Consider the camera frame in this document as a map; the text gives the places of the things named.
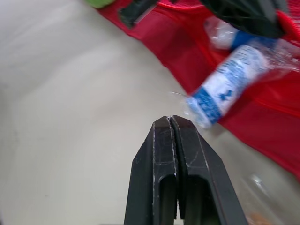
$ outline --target plastic bottle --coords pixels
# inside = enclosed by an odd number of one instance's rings
[[[246,87],[268,70],[267,55],[252,46],[240,46],[186,99],[196,123],[209,128],[227,113]]]

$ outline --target white surface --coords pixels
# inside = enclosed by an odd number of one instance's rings
[[[182,114],[168,94],[181,87],[79,0],[3,0],[0,29],[4,225],[122,224],[131,160],[154,120]],[[291,175],[218,125],[205,137],[238,193],[259,173],[297,217]]]

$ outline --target white and blue label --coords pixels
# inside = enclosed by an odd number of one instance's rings
[[[202,117],[204,114],[210,124],[217,122],[243,90],[268,71],[268,63],[260,51],[248,45],[234,51],[192,96]]]

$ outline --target scratch on gripper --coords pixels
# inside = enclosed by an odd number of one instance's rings
[[[198,154],[199,154],[199,152],[196,153],[195,158],[189,164],[187,164],[187,166],[191,166],[193,164],[193,162],[196,161]]]

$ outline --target blue label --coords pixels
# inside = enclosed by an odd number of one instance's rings
[[[236,33],[235,39],[231,45],[231,50],[234,50],[241,45],[247,44],[250,40],[255,39],[255,38],[257,39],[257,41],[259,41],[260,43],[262,43],[263,45],[265,45],[268,48],[273,48],[277,42],[276,39],[270,39],[270,38],[266,38],[266,37],[256,36],[256,35],[248,34],[246,32],[239,30]]]
[[[205,88],[200,88],[193,95],[193,97],[197,99],[198,105],[201,107],[212,124],[221,118],[222,114],[219,107],[214,102],[212,97],[207,93]]]

